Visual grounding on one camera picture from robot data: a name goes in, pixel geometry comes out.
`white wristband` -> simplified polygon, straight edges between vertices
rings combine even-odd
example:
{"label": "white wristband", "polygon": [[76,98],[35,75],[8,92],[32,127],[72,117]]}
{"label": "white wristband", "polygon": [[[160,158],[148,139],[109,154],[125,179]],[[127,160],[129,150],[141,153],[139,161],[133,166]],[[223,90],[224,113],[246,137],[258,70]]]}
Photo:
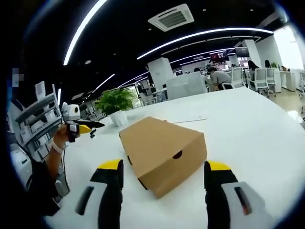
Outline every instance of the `white wristband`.
{"label": "white wristband", "polygon": [[59,154],[62,154],[63,153],[63,149],[60,149],[54,142],[54,139],[52,139],[52,143],[51,143],[51,146],[53,147],[53,149],[55,149],[55,151]]}

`ceiling air conditioner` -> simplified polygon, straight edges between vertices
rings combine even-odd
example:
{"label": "ceiling air conditioner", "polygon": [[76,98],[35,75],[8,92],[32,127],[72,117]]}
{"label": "ceiling air conditioner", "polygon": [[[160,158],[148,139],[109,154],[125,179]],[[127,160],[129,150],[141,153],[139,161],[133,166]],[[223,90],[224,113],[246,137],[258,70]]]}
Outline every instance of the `ceiling air conditioner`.
{"label": "ceiling air conditioner", "polygon": [[154,25],[163,32],[172,30],[193,21],[194,18],[186,4],[166,10],[148,20],[150,24]]}

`potted plant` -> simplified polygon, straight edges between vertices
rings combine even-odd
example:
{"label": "potted plant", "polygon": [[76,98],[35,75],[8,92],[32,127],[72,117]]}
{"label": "potted plant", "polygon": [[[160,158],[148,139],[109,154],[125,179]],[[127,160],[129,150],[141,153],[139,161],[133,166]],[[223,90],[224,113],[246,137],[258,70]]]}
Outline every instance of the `potted plant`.
{"label": "potted plant", "polygon": [[272,63],[271,63],[271,67],[272,67],[272,68],[277,68],[277,63],[276,63],[276,62],[272,62]]}
{"label": "potted plant", "polygon": [[132,99],[134,95],[126,89],[107,90],[102,93],[102,97],[95,101],[96,108],[109,115],[115,126],[127,123],[125,110],[133,108]]}

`computer screen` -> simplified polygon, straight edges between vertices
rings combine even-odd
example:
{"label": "computer screen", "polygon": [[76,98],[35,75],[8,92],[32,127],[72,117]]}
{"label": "computer screen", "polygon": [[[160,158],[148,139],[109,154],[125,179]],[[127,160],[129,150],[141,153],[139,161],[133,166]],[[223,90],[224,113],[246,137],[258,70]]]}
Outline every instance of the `computer screen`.
{"label": "computer screen", "polygon": [[247,47],[236,47],[235,52],[237,57],[250,57]]}
{"label": "computer screen", "polygon": [[210,54],[213,63],[225,62],[229,60],[226,51]]}

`black ceiling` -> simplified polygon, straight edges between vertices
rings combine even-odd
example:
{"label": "black ceiling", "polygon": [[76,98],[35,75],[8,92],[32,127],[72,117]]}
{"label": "black ceiling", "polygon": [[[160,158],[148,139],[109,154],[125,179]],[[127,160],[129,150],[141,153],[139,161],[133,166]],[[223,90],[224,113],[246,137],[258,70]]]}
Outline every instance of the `black ceiling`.
{"label": "black ceiling", "polygon": [[[117,87],[146,72],[146,64],[161,57],[162,53],[190,43],[224,36],[264,38],[268,34],[261,32],[214,33],[192,37],[168,45],[140,60],[136,59],[161,44],[196,32],[227,27],[255,28],[274,12],[273,5],[265,0],[108,0],[90,20],[68,65],[63,66],[74,33],[97,0],[55,2],[48,5],[44,15],[36,14],[39,19],[32,21],[34,25],[26,33],[22,54],[25,81],[20,84],[18,93],[25,105],[35,99],[33,85],[41,80],[45,80],[46,84],[55,83],[57,88],[61,87],[63,100],[69,102],[76,94],[94,90],[113,73],[116,75],[100,87],[96,94]],[[194,22],[168,32],[163,32],[148,22],[154,15],[184,3],[190,8]],[[204,51],[230,48],[241,40],[242,38],[230,38],[201,42],[169,52],[163,57],[174,61]],[[87,60],[91,60],[91,63],[85,65]]]}

